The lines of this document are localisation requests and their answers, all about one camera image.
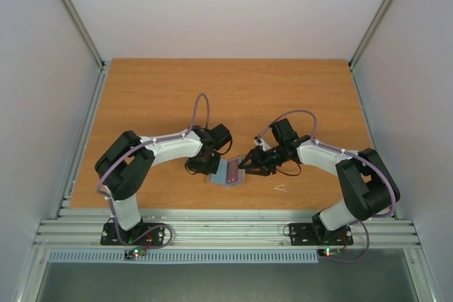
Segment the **pink leather card holder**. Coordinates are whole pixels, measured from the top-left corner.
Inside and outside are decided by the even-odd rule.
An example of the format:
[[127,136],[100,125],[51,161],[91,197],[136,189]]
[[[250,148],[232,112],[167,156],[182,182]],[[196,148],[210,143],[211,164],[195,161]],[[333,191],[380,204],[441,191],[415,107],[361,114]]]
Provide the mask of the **pink leather card holder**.
[[239,168],[242,160],[241,156],[231,160],[221,158],[217,172],[208,177],[208,182],[224,187],[243,184],[245,181],[245,170]]

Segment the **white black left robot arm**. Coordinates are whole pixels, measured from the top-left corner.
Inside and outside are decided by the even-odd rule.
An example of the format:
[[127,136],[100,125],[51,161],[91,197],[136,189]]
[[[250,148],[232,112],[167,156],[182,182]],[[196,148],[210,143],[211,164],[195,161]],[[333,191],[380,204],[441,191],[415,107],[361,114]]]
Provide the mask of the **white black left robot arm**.
[[231,145],[231,133],[223,124],[212,129],[195,125],[159,137],[122,133],[95,164],[99,177],[96,192],[109,202],[118,237],[126,244],[142,237],[136,193],[151,168],[184,158],[189,174],[214,175],[219,169],[220,149]]

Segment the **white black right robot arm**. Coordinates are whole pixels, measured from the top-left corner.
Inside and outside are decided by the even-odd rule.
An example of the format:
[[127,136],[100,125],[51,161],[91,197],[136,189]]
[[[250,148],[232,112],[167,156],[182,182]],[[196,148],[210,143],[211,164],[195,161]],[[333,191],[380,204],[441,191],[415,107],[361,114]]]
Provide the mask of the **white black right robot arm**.
[[313,237],[321,243],[335,238],[340,228],[381,216],[385,209],[392,214],[401,193],[380,155],[374,149],[349,151],[321,143],[309,135],[299,136],[289,120],[269,126],[277,142],[268,146],[261,137],[240,162],[249,175],[269,176],[283,163],[310,165],[337,177],[343,199],[312,217]]

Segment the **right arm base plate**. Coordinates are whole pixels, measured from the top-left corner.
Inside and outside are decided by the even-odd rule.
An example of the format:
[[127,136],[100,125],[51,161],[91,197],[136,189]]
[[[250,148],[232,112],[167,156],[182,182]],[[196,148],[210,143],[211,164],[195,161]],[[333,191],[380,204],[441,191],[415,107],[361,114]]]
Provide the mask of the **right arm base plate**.
[[340,246],[353,245],[350,227],[343,225],[329,231],[321,222],[320,212],[312,216],[310,223],[289,223],[288,237],[293,246]]

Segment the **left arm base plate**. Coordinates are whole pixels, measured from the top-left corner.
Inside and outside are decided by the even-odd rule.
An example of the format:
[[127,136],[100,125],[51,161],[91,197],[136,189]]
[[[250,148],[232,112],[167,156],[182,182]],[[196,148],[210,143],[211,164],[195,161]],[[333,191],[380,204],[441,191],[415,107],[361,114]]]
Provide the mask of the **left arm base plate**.
[[141,220],[136,226],[125,231],[119,225],[115,224],[113,218],[103,224],[101,231],[101,245],[121,246],[147,246],[159,247],[164,244],[166,235],[163,224],[145,223]]

